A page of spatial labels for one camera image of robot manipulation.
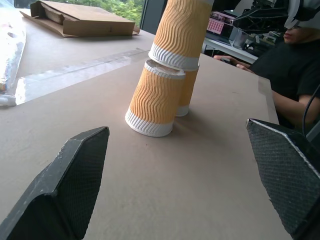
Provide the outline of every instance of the window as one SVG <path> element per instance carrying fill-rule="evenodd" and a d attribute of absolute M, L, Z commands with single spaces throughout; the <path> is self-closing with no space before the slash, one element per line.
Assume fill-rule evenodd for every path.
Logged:
<path fill-rule="evenodd" d="M 99 7 L 110 13 L 134 21 L 140 26 L 145 0 L 52 0 L 53 2 Z M 30 8 L 35 0 L 14 0 L 14 6 L 20 9 Z"/>
<path fill-rule="evenodd" d="M 146 0 L 142 16 L 141 29 L 156 34 L 167 0 Z"/>

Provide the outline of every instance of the rippled paper cup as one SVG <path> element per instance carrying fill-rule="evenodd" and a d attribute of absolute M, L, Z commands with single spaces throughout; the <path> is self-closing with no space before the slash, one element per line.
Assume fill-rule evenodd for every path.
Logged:
<path fill-rule="evenodd" d="M 185 72 L 185 80 L 181 91 L 179 105 L 175 115 L 176 117 L 183 117 L 189 113 L 189 105 L 191 102 L 192 93 L 194 92 L 198 70 L 199 65 L 197 70 Z"/>
<path fill-rule="evenodd" d="M 167 67 L 195 71 L 214 0 L 168 0 L 149 57 Z"/>
<path fill-rule="evenodd" d="M 186 74 L 147 60 L 125 121 L 136 132 L 164 137 L 173 128 Z"/>

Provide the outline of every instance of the black t-shirt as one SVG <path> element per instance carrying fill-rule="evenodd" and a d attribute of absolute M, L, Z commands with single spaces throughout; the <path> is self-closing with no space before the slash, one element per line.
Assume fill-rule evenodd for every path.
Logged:
<path fill-rule="evenodd" d="M 312 96 L 320 85 L 320 39 L 301 44 L 278 44 L 251 65 L 255 74 L 269 79 L 276 93 L 299 101 L 299 96 Z M 278 114 L 281 125 L 294 126 Z"/>

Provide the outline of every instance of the plastic sheet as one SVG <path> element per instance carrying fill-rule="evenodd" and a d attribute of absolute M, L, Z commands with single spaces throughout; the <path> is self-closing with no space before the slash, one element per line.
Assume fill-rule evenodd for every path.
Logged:
<path fill-rule="evenodd" d="M 15 91 L 16 104 L 23 104 L 147 58 L 148 51 L 136 48 L 77 65 L 21 77 Z"/>
<path fill-rule="evenodd" d="M 0 0 L 0 105 L 16 105 L 16 75 L 26 44 L 22 16 L 7 0 Z"/>

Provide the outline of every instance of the white desk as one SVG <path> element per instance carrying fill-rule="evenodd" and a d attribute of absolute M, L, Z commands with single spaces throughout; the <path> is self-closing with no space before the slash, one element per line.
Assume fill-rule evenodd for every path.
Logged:
<path fill-rule="evenodd" d="M 207 37 L 204 39 L 203 44 L 208 45 L 208 46 L 214 48 L 215 50 L 220 50 L 220 51 L 222 51 L 226 54 L 229 54 L 233 57 L 236 57 L 238 59 L 246 61 L 250 64 L 253 64 L 258 59 L 258 57 L 254 56 L 246 51 L 243 51 L 241 49 L 233 47 L 232 44 L 231 44 L 231 46 L 229 46 L 229 45 L 223 44 L 221 42 L 209 39 Z"/>

